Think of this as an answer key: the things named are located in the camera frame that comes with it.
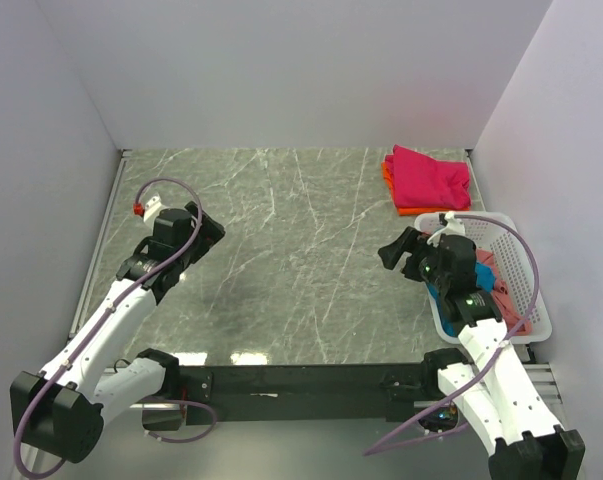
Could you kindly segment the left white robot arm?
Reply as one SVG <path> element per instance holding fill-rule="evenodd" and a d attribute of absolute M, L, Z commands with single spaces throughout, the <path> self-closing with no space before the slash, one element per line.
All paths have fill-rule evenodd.
<path fill-rule="evenodd" d="M 20 373 L 10 387 L 13 454 L 27 444 L 79 463 L 104 427 L 139 400 L 185 398 L 179 361 L 156 349 L 105 377 L 121 348 L 182 274 L 225 235 L 194 201 L 162 208 L 152 233 L 135 248 L 92 317 L 39 372 Z"/>

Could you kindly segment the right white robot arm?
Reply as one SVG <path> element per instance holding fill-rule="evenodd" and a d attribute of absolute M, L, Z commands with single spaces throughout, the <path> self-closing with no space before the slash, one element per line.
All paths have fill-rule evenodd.
<path fill-rule="evenodd" d="M 378 254 L 388 270 L 404 258 L 403 275 L 436 291 L 462 348 L 425 356 L 422 385 L 467 420 L 491 478 L 577 478 L 584 440 L 563 427 L 530 379 L 492 295 L 477 283 L 476 246 L 463 227 L 446 223 L 433 234 L 408 227 Z"/>

